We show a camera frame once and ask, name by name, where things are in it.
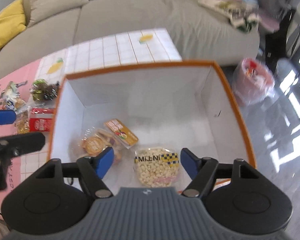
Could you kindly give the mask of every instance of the red wrapper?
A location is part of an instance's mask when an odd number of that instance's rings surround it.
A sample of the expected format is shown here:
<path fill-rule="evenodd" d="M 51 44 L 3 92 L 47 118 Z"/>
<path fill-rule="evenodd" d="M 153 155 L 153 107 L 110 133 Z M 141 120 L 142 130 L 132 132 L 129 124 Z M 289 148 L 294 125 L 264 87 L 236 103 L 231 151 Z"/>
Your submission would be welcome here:
<path fill-rule="evenodd" d="M 29 118 L 31 132 L 49 132 L 55 109 L 32 108 Z"/>

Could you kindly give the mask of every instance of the gray tiled floor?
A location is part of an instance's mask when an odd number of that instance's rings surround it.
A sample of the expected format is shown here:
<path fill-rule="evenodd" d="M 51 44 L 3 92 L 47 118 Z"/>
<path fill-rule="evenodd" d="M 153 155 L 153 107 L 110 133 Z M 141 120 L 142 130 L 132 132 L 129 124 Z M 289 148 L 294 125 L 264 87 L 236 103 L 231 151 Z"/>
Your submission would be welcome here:
<path fill-rule="evenodd" d="M 223 69 L 232 82 L 232 68 Z M 300 81 L 289 62 L 278 65 L 274 97 L 241 108 L 258 170 L 292 200 L 287 233 L 300 239 Z"/>

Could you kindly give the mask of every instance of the yellow pillow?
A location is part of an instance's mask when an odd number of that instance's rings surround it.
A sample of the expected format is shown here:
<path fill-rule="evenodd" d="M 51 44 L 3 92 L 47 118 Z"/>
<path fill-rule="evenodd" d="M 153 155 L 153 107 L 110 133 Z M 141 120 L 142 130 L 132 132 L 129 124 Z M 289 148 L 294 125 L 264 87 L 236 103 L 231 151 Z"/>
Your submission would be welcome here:
<path fill-rule="evenodd" d="M 25 29 L 22 0 L 15 0 L 0 12 L 0 49 Z"/>

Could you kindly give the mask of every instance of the round plastic container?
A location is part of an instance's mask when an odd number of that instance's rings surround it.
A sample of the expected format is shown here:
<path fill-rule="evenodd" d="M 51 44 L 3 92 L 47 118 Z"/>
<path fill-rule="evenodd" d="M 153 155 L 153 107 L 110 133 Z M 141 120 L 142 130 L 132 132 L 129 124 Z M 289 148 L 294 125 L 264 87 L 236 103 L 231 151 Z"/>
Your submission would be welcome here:
<path fill-rule="evenodd" d="M 136 150 L 135 172 L 147 187 L 170 187 L 179 172 L 178 154 L 163 147 Z"/>
<path fill-rule="evenodd" d="M 257 75 L 247 75 L 253 69 Z M 232 89 L 240 106 L 248 106 L 265 99 L 274 87 L 274 78 L 269 69 L 251 58 L 244 59 L 234 71 Z"/>

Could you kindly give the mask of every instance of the trash can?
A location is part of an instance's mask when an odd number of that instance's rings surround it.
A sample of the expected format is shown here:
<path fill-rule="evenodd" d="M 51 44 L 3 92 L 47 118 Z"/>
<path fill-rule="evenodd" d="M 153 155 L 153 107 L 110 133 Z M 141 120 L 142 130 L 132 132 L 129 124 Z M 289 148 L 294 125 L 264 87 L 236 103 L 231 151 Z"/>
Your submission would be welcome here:
<path fill-rule="evenodd" d="M 232 90 L 239 106 L 261 102 L 274 88 L 274 78 L 267 66 L 246 58 L 234 70 Z"/>

